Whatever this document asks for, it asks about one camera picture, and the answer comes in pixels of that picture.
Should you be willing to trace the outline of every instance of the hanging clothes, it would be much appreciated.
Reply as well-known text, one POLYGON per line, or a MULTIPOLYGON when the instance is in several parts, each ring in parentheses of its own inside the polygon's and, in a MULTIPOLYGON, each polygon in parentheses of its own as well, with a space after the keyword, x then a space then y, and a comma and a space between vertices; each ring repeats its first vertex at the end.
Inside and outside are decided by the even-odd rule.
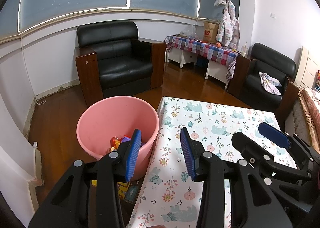
POLYGON ((226 5, 227 0, 216 0, 214 6, 219 6, 220 4, 226 5))
POLYGON ((236 7, 231 1, 227 1, 216 40, 226 47, 236 50, 239 46, 239 39, 240 29, 236 18, 236 7))

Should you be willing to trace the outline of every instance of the black leather armchair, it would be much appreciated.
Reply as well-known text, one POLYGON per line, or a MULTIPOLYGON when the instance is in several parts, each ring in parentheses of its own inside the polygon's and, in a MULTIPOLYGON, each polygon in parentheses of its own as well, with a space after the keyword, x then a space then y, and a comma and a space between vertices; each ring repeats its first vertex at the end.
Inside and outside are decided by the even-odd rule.
POLYGON ((296 64, 285 55, 260 43, 254 44, 248 57, 238 56, 235 73, 228 86, 228 92, 253 109, 274 112, 279 124, 284 123, 299 88, 292 83, 296 64), (270 94, 261 85, 259 72, 267 73, 279 80, 280 95, 270 94))
POLYGON ((82 25, 77 35, 76 65, 88 106, 162 85, 165 43, 139 39, 134 22, 82 25))

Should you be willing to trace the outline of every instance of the wooden armrest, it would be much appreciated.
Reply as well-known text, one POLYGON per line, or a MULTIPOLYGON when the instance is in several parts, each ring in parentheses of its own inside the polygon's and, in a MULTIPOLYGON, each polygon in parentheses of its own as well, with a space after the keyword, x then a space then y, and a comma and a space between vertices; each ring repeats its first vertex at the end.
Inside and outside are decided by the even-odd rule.
POLYGON ((233 78, 230 80, 227 92, 235 97, 239 97, 245 78, 249 72, 250 64, 255 63, 256 59, 250 57, 237 56, 233 78))
POLYGON ((149 42, 149 43, 165 43, 163 41, 155 41, 155 40, 150 40, 150 39, 145 39, 145 38, 138 38, 138 40, 141 42, 149 42))
POLYGON ((90 47, 83 47, 83 48, 76 47, 75 48, 75 52, 76 52, 76 57, 85 56, 85 55, 91 55, 91 54, 96 53, 90 47))
POLYGON ((97 53, 88 47, 76 47, 76 66, 87 106, 103 99, 99 80, 97 53))
POLYGON ((275 111, 275 116, 280 127, 284 126, 284 122, 292 110, 300 91, 299 87, 290 81, 288 77, 286 77, 286 81, 288 81, 287 88, 282 96, 279 107, 275 111))
POLYGON ((153 67, 150 88, 152 89, 161 86, 164 75, 165 42, 137 38, 132 39, 132 43, 138 44, 137 47, 147 45, 150 48, 150 59, 153 67))

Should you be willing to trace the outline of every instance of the white wall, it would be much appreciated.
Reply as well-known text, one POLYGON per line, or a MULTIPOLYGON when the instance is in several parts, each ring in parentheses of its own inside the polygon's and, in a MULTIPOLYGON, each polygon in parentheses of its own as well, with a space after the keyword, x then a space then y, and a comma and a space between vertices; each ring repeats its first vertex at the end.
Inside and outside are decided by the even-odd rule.
POLYGON ((34 215, 28 182, 14 172, 1 158, 0 176, 0 190, 4 199, 17 218, 28 227, 34 215))
MULTIPOLYGON (((15 42, 21 47, 20 40, 15 42)), ((11 117, 22 132, 34 94, 21 48, 0 58, 0 93, 11 117)))
POLYGON ((18 219, 28 226, 34 208, 28 182, 36 178, 35 151, 13 121, 0 94, 0 190, 18 219))
POLYGON ((21 132, 33 97, 20 40, 0 45, 0 190, 26 227, 34 214, 28 182, 36 177, 35 151, 21 132))
POLYGON ((252 29, 254 23, 256 0, 240 0, 239 7, 239 27, 240 27, 240 42, 238 50, 241 46, 249 47, 252 39, 252 29))
POLYGON ((315 0, 256 0, 253 29, 252 44, 260 42, 298 63, 302 45, 318 50, 320 8, 315 0))
MULTIPOLYGON (((152 13, 106 13, 84 16, 58 23, 22 38, 26 67, 35 95, 78 78, 74 49, 78 46, 79 25, 106 20, 130 19, 138 27, 139 37, 163 41, 181 32, 196 20, 152 13)), ((198 22, 200 37, 203 22, 198 22)))

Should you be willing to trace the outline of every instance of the cable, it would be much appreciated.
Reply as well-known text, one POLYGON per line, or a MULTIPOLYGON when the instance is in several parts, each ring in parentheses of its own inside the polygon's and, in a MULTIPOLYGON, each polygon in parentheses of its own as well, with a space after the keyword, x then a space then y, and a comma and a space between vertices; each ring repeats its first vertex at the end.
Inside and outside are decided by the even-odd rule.
POLYGON ((42 101, 41 103, 38 103, 38 101, 37 101, 37 98, 35 97, 35 100, 36 100, 36 103, 37 103, 37 105, 43 105, 47 100, 44 100, 44 101, 42 101))

